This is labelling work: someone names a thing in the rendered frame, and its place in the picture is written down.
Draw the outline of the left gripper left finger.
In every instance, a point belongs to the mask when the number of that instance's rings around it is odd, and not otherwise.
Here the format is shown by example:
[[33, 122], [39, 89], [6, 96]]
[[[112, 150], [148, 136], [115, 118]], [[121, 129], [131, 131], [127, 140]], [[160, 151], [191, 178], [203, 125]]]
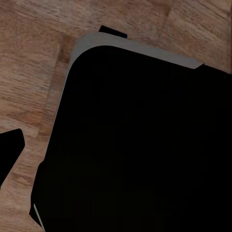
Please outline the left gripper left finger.
[[0, 187], [25, 147], [21, 129], [0, 134]]

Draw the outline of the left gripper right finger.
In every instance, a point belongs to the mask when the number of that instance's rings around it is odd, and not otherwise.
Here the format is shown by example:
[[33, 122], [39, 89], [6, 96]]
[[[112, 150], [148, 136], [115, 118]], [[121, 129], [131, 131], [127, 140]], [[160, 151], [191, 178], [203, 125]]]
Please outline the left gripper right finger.
[[232, 130], [220, 129], [217, 138], [217, 147], [232, 167]]

